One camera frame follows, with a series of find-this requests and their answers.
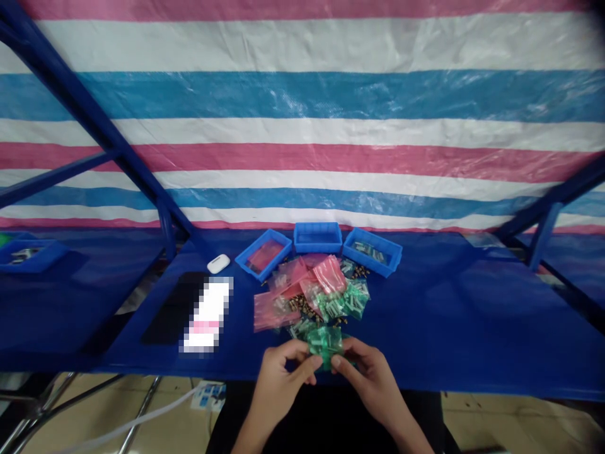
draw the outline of right hand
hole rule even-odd
[[[355,361],[359,371],[340,355],[332,356],[332,373],[341,373],[355,388],[369,413],[391,434],[411,417],[395,377],[382,352],[355,337],[342,341],[345,356]]]

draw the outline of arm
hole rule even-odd
[[[314,372],[323,360],[321,356],[307,358],[308,354],[309,346],[295,339],[265,351],[250,411],[231,454],[260,454],[277,423],[290,411],[303,383],[317,383]],[[288,359],[301,363],[292,373],[285,369]]]
[[[391,434],[402,454],[429,454],[432,448],[410,413],[384,355],[354,337],[343,340],[345,354],[359,365],[332,357],[332,373],[341,373],[355,388],[370,414]]]

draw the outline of blue plastic bin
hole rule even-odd
[[[387,264],[382,264],[378,260],[366,255],[352,247],[353,242],[368,243],[374,249],[379,250],[384,254],[387,259]],[[378,274],[384,277],[389,277],[393,271],[399,266],[401,262],[401,253],[403,248],[396,243],[385,240],[383,237],[370,233],[360,228],[354,228],[349,233],[345,244],[342,247],[342,255],[350,258],[364,267],[376,271]]]
[[[340,252],[342,232],[338,223],[296,223],[294,248],[296,253]]]
[[[246,266],[246,262],[248,261],[248,257],[252,255],[252,253],[260,249],[260,247],[269,240],[275,240],[278,243],[283,244],[284,248],[280,251],[279,254],[277,254],[277,256],[273,260],[271,260],[271,263],[269,263],[264,270],[257,274]],[[275,267],[277,267],[277,265],[284,259],[284,257],[290,253],[291,250],[292,240],[290,238],[287,238],[286,236],[282,235],[279,232],[276,232],[275,230],[269,229],[264,232],[259,239],[257,239],[254,243],[244,249],[244,252],[242,252],[235,258],[235,262],[239,266],[241,266],[245,272],[250,273],[260,282],[265,282],[269,277],[269,274],[275,269]]]
[[[41,248],[23,263],[11,265],[13,252],[21,249]],[[57,240],[13,240],[0,248],[0,271],[7,273],[39,273],[63,257],[69,248]]]

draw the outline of tiled floor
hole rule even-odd
[[[61,402],[95,386],[111,375],[81,375]],[[199,379],[165,377],[149,411],[170,404]],[[46,454],[101,436],[135,418],[153,377],[128,376],[70,408],[44,426],[29,442],[25,454]],[[445,422],[460,448],[476,450],[503,446],[513,454],[596,452],[601,435],[586,414],[531,397],[444,393]],[[213,427],[216,415],[211,419]],[[140,427],[132,454],[199,454],[208,443],[205,411],[184,403]],[[114,454],[124,440],[119,436],[95,454]]]

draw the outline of black smartphone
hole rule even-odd
[[[183,339],[208,276],[203,272],[188,272],[178,278],[172,292],[141,336],[142,344],[177,345]]]

